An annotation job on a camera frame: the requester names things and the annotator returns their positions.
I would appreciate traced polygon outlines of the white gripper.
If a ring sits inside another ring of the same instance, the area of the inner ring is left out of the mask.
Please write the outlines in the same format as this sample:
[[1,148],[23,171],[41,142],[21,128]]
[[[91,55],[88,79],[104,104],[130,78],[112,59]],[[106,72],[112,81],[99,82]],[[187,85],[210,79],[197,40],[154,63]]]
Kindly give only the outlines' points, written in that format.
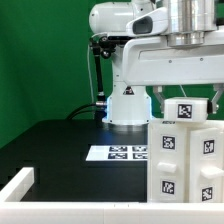
[[130,40],[123,50],[122,70],[128,85],[154,86],[161,113],[162,85],[214,84],[207,112],[216,114],[224,94],[224,31],[208,32],[199,46],[169,47],[165,36]]

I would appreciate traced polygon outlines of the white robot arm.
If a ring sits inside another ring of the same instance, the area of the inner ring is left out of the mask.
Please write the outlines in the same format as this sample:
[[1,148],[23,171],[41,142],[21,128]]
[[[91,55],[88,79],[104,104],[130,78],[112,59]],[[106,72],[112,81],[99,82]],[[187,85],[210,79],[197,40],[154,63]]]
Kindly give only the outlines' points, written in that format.
[[[180,121],[204,121],[224,93],[224,30],[217,0],[130,0],[95,5],[89,24],[95,62],[112,59],[113,92],[103,121],[141,126],[152,120],[151,86],[164,112]],[[171,108],[162,88],[212,84],[212,99],[187,97]]]

